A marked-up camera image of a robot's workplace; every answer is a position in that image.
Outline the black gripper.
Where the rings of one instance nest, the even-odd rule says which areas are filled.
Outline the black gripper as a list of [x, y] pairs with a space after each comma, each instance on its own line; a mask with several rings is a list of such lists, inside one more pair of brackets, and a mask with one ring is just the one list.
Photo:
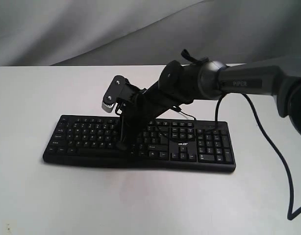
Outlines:
[[160, 91], [157, 83], [148, 89], [139, 89], [130, 101], [123, 100], [118, 103], [117, 108], [122, 113], [120, 114], [120, 138], [117, 142], [117, 148], [119, 150], [127, 150], [128, 148], [127, 159], [129, 162], [136, 159], [136, 140], [139, 132], [150, 121], [167, 110], [176, 108], [179, 111], [181, 104], [186, 104], [186, 102]]

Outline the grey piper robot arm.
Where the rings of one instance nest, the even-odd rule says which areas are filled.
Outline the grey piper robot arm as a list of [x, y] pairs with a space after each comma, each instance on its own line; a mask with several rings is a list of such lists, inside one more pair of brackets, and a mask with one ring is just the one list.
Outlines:
[[204, 59], [182, 66], [170, 62], [147, 89], [126, 82], [117, 95], [121, 137], [117, 147], [127, 150], [147, 122], [174, 106], [194, 100], [222, 100], [227, 94], [270, 95], [280, 117], [289, 117], [301, 135], [301, 58], [275, 58], [229, 67]]

